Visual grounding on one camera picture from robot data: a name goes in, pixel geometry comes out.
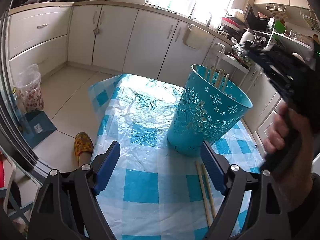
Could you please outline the person's right hand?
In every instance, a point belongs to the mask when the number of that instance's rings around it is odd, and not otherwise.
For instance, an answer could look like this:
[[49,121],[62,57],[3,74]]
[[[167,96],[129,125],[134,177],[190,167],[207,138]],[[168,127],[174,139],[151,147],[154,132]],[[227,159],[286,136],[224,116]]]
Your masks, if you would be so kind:
[[[291,130],[298,132],[298,141],[293,146],[287,146],[285,141]],[[313,179],[311,174],[313,161],[313,133],[309,120],[290,109],[286,103],[279,106],[278,114],[274,116],[273,124],[268,129],[268,137],[263,143],[268,154],[277,150],[288,150],[287,160],[290,163],[285,171],[273,177],[279,191],[287,202],[289,210],[299,207],[309,195]]]

